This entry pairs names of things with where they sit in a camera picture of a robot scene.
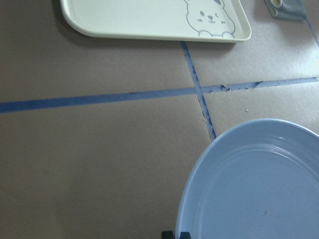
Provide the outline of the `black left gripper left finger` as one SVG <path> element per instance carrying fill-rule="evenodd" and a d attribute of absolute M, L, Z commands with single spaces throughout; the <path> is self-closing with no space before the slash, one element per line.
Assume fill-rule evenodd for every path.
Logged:
<path fill-rule="evenodd" d="M 161 232 L 161 239 L 173 239 L 173 231 Z"/>

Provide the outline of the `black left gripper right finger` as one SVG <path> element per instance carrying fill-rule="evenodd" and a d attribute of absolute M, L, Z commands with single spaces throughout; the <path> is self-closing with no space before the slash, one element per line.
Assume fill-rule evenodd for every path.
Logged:
<path fill-rule="evenodd" d="M 191 235 L 189 232 L 181 232 L 179 239 L 191 239 Z"/>

